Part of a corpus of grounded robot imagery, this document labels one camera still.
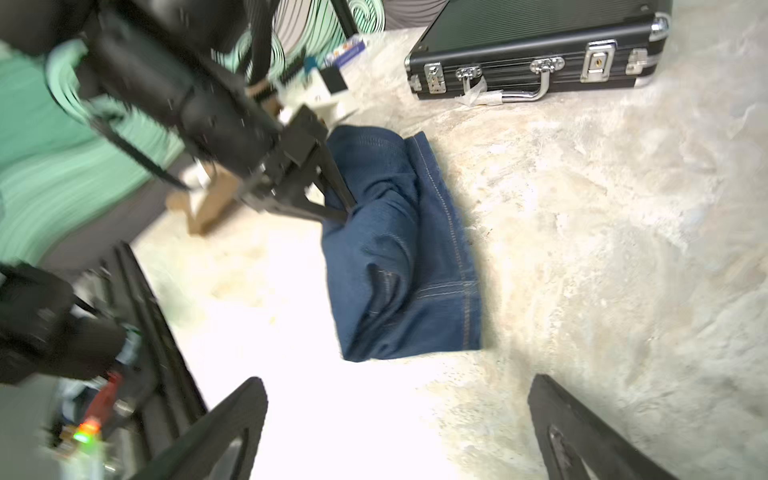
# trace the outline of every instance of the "denim fabric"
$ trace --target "denim fabric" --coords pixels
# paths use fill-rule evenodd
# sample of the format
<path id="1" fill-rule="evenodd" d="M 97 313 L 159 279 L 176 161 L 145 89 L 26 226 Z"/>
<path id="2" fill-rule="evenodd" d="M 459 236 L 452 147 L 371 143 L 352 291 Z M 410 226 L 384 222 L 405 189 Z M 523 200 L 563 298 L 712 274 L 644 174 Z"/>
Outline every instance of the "denim fabric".
<path id="1" fill-rule="evenodd" d="M 344 358 L 479 349 L 477 274 L 426 136 L 343 126 L 328 145 L 358 203 L 347 225 L 323 225 Z"/>

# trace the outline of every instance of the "black cable bundle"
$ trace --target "black cable bundle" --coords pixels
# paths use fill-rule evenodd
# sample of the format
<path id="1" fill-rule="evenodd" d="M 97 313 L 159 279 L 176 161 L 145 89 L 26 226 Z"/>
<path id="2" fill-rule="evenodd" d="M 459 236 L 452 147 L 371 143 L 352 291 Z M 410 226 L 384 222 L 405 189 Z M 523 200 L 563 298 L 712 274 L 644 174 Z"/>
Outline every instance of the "black cable bundle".
<path id="1" fill-rule="evenodd" d="M 266 77 L 272 61 L 272 20 L 280 0 L 245 0 L 250 23 L 251 64 L 248 85 Z"/>
<path id="2" fill-rule="evenodd" d="M 306 48 L 302 47 L 299 54 L 288 64 L 288 66 L 286 66 L 285 70 L 280 75 L 281 84 L 287 84 L 293 77 L 302 71 L 304 68 L 304 55 L 306 55 Z"/>

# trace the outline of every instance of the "jeans seam stitching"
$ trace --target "jeans seam stitching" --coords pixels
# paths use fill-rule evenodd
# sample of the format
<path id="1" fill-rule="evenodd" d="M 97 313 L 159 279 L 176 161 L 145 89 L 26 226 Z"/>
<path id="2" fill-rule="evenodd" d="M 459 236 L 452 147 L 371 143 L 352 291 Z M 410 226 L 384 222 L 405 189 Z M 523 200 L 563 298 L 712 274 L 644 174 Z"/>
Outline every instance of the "jeans seam stitching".
<path id="1" fill-rule="evenodd" d="M 428 290 L 437 290 L 438 288 L 448 288 L 449 286 L 459 286 L 463 283 L 466 283 L 467 286 L 474 286 L 477 284 L 477 280 L 468 280 L 466 282 L 446 282 L 446 283 L 440 283 L 439 285 L 434 286 L 428 286 L 427 288 L 422 288 L 416 292 L 418 295 L 419 293 L 424 293 Z"/>
<path id="2" fill-rule="evenodd" d="M 443 200 L 442 195 L 440 194 L 440 190 L 437 188 L 437 185 L 435 184 L 435 179 L 432 178 L 432 173 L 429 171 L 429 165 L 427 165 L 427 161 L 424 158 L 424 153 L 422 152 L 421 145 L 419 145 L 419 139 L 414 139 L 416 142 L 416 148 L 419 150 L 419 156 L 422 158 L 422 163 L 424 164 L 424 168 L 427 170 L 427 175 L 429 176 L 429 181 L 432 182 L 432 188 L 435 189 L 435 193 L 437 194 L 437 197 L 440 199 L 440 203 L 442 204 L 442 209 L 445 212 L 445 216 L 448 219 L 448 228 L 451 230 L 451 241 L 453 242 L 453 251 L 456 255 L 456 261 L 458 262 L 458 274 L 462 278 L 462 284 L 466 281 L 464 278 L 464 265 L 462 263 L 462 257 L 460 252 L 458 251 L 458 245 L 456 243 L 456 232 L 453 230 L 453 220 L 451 218 L 451 213 L 448 210 L 448 206 L 445 204 L 445 200 Z M 466 286 L 463 287 L 464 291 L 464 338 L 462 339 L 462 345 L 463 349 L 467 349 L 469 347 L 469 305 L 468 305 L 468 295 L 467 295 L 467 289 Z"/>
<path id="3" fill-rule="evenodd" d="M 443 292 L 443 293 L 430 293 L 429 295 L 419 295 L 414 300 L 420 300 L 422 298 L 426 298 L 428 296 L 441 296 L 441 295 L 452 295 L 454 293 L 464 293 L 464 290 L 456 290 L 455 292 Z"/>

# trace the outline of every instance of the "suitcase lock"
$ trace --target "suitcase lock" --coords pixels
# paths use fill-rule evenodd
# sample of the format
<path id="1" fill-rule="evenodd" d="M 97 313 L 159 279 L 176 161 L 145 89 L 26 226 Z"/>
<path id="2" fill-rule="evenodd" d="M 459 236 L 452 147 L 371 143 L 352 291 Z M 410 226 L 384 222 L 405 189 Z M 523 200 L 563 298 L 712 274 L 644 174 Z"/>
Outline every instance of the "suitcase lock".
<path id="1" fill-rule="evenodd" d="M 581 68 L 581 83 L 608 81 L 616 53 L 615 40 L 591 41 L 587 44 L 584 66 Z"/>

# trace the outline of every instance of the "black strap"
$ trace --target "black strap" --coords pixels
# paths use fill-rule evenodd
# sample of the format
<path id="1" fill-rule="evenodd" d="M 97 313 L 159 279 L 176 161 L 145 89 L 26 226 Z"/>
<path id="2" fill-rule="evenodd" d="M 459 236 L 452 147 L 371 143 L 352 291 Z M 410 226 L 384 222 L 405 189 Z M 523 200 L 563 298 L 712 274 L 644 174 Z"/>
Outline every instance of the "black strap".
<path id="1" fill-rule="evenodd" d="M 248 45 L 248 49 L 245 51 L 245 53 L 243 53 L 243 57 L 240 59 L 240 63 L 237 64 L 237 70 L 235 70 L 235 73 L 237 73 L 241 77 L 245 77 L 245 74 L 248 71 L 248 65 L 250 65 L 250 55 L 252 50 L 253 50 L 253 47 L 251 45 Z"/>
<path id="2" fill-rule="evenodd" d="M 299 50 L 299 54 L 293 59 L 292 62 L 288 64 L 287 67 L 283 70 L 283 73 L 280 74 L 280 83 L 285 85 L 289 81 L 291 81 L 294 77 L 296 77 L 299 72 L 301 72 L 304 69 L 304 58 L 306 57 L 306 47 L 302 47 L 301 50 Z"/>
<path id="3" fill-rule="evenodd" d="M 161 179 L 165 183 L 181 190 L 189 191 L 190 188 L 181 180 L 166 172 L 160 165 L 154 163 L 149 157 L 141 153 L 136 147 L 121 137 L 116 131 L 112 130 L 109 123 L 99 117 L 94 117 L 90 121 L 91 128 L 100 133 L 104 138 L 110 141 L 115 147 L 120 148 L 134 161 L 144 167 L 149 173 Z"/>
<path id="4" fill-rule="evenodd" d="M 74 304 L 79 306 L 80 308 L 82 308 L 84 311 L 90 313 L 91 315 L 95 316 L 95 315 L 99 314 L 99 311 L 96 309 L 96 307 L 91 306 L 90 303 L 86 302 L 85 300 L 83 300 L 79 296 L 76 296 L 74 298 Z"/>

